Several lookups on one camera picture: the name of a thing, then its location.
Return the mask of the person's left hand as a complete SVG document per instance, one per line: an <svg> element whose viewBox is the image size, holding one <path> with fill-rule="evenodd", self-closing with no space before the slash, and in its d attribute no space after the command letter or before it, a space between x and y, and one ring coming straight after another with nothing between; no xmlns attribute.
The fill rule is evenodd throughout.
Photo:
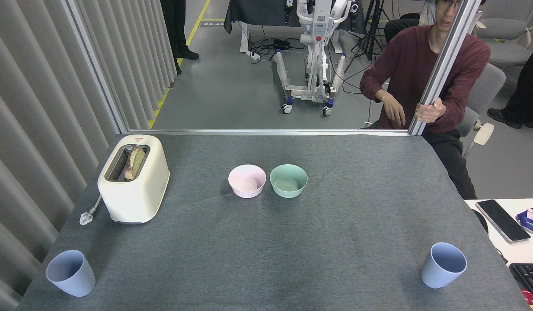
<svg viewBox="0 0 533 311"><path fill-rule="evenodd" d="M415 112L415 117L418 121L425 123L433 123L443 116L447 108L438 97L432 105L418 104Z"/></svg>

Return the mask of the person's right hand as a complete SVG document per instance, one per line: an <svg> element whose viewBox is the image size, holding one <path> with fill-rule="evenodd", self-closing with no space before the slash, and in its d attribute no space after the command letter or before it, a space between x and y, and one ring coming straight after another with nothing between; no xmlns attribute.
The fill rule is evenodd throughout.
<svg viewBox="0 0 533 311"><path fill-rule="evenodd" d="M388 92L382 95L381 101L383 102L383 108L389 120L398 127L403 127L406 124L406 114L399 101Z"/></svg>

